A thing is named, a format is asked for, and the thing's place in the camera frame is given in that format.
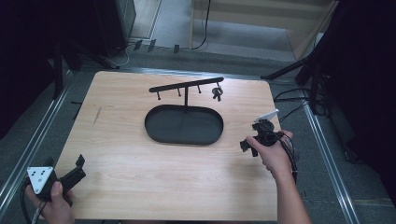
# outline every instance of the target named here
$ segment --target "person's right hand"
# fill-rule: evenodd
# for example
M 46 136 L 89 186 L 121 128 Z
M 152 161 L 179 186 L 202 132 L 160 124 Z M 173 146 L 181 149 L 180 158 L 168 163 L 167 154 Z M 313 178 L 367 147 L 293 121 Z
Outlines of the person's right hand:
M 288 131 L 279 131 L 284 136 L 281 138 L 285 144 L 287 144 L 287 136 L 291 139 L 293 133 Z M 251 147 L 254 147 L 262 158 L 262 164 L 264 164 L 267 170 L 271 171 L 273 177 L 278 179 L 282 175 L 291 175 L 291 163 L 285 149 L 282 147 L 279 141 L 276 141 L 270 147 L 263 146 L 252 136 L 246 138 L 247 142 Z
M 50 224 L 72 224 L 75 223 L 75 218 L 69 204 L 64 200 L 62 195 L 64 188 L 61 182 L 56 181 L 52 185 L 50 191 L 50 197 L 52 202 L 47 203 L 42 212 L 44 219 Z M 25 190 L 26 195 L 32 201 L 35 207 L 38 207 L 41 201 L 35 196 L 32 186 L 27 186 Z

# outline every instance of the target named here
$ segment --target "gray floor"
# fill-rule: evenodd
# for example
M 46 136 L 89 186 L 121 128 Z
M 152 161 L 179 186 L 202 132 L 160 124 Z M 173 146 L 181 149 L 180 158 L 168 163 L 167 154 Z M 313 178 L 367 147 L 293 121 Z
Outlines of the gray floor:
M 159 15 L 160 18 L 153 34 L 153 38 L 157 39 L 157 46 L 163 45 L 162 47 L 166 48 L 156 48 L 152 52 L 148 52 L 147 46 L 143 46 L 139 50 L 129 48 L 129 62 L 122 66 L 120 70 L 147 73 L 172 73 L 169 70 L 174 70 L 175 73 L 182 72 L 184 75 L 191 76 L 200 76 L 205 72 L 212 75 L 214 73 L 221 74 L 227 78 L 257 80 L 260 79 L 260 75 L 271 74 L 294 61 L 290 56 L 292 55 L 290 45 L 285 40 L 282 40 L 282 38 L 277 37 L 282 33 L 279 30 L 275 30 L 274 33 L 265 33 L 266 39 L 273 39 L 274 43 L 271 44 L 271 41 L 265 43 L 267 47 L 264 48 L 264 51 L 267 50 L 267 53 L 260 57 L 249 54 L 249 47 L 243 47 L 241 48 L 243 50 L 235 54 L 239 50 L 226 52 L 223 49 L 219 50 L 221 45 L 216 48 L 217 50 L 213 49 L 213 51 L 182 50 L 180 53 L 174 54 L 173 50 L 168 47 L 173 47 L 174 44 L 183 46 L 182 41 L 185 41 L 188 36 L 180 35 L 179 28 L 183 26 L 182 23 L 184 24 L 186 22 L 181 20 L 180 25 L 177 25 L 177 18 L 174 18 L 174 27 L 177 29 L 171 30 L 170 27 L 163 28 L 169 25 L 168 21 L 170 19 L 165 20 L 166 24 L 161 24 L 164 21 L 161 20 L 161 17 L 170 18 L 176 14 L 166 13 L 165 10 L 166 8 L 171 8 L 169 6 L 172 6 L 166 5 L 167 3 L 174 4 L 175 1 L 163 0 L 163 10 Z M 186 8 L 180 11 L 188 13 Z M 165 40 L 170 39 L 173 40 L 166 44 Z M 237 39 L 223 39 L 219 41 L 214 36 L 209 35 L 207 40 L 209 41 L 209 46 L 215 45 L 217 41 L 221 44 L 230 41 L 228 44 L 238 46 L 234 42 Z M 249 41 L 249 45 L 254 46 L 254 43 Z M 127 62 L 127 57 L 126 54 L 120 54 L 111 60 L 116 63 L 125 63 Z M 73 117 L 78 112 L 78 105 L 72 104 L 72 102 L 83 102 L 94 74 L 97 71 L 103 70 L 101 66 L 91 60 L 84 59 L 83 62 L 84 65 L 80 72 L 69 73 L 72 81 L 70 82 L 68 92 L 64 96 L 58 114 L 54 117 L 51 125 L 45 131 L 42 141 L 39 143 L 37 153 L 32 159 L 33 165 L 41 164 L 48 156 L 53 157 L 55 160 L 59 158 L 67 136 L 73 126 Z M 270 82 L 273 95 L 275 96 L 282 91 L 296 88 L 297 86 L 294 84 L 293 78 L 297 72 L 293 71 Z M 40 120 L 44 117 L 52 103 L 52 93 L 53 86 L 51 85 L 23 114 L 9 134 L 0 140 L 0 154 L 2 155 L 1 168 L 3 171 L 0 173 L 1 186 L 4 186 L 9 180 L 8 177 L 12 175 L 18 159 L 22 156 L 22 152 L 26 146 L 29 146 L 29 141 L 34 135 Z M 293 96 L 299 96 L 299 93 L 292 92 L 285 97 Z M 301 102 L 276 103 L 276 107 L 280 109 L 279 116 L 282 117 L 300 104 Z M 316 117 L 316 119 L 318 119 L 321 131 L 326 137 L 326 143 L 336 164 L 336 169 L 345 184 L 347 195 L 350 197 L 353 208 L 356 210 L 359 223 L 396 223 L 395 208 L 384 191 L 378 175 L 365 164 L 351 164 L 347 162 L 344 159 L 342 146 L 332 128 L 330 119 L 327 117 Z M 294 144 L 300 151 L 300 159 L 297 163 L 299 167 L 297 186 L 313 222 L 348 223 L 342 209 L 343 207 L 340 205 L 339 197 L 337 197 L 337 191 L 334 188 L 330 170 L 323 159 L 323 152 L 319 148 L 317 138 L 305 111 L 300 109 L 293 113 L 281 123 L 281 126 L 283 129 L 295 133 Z M 18 191 L 11 192 L 11 194 L 9 207 L 0 216 L 0 222 L 22 223 Z M 101 223 L 101 220 L 79 220 L 78 223 Z M 116 221 L 107 221 L 106 223 L 116 223 Z

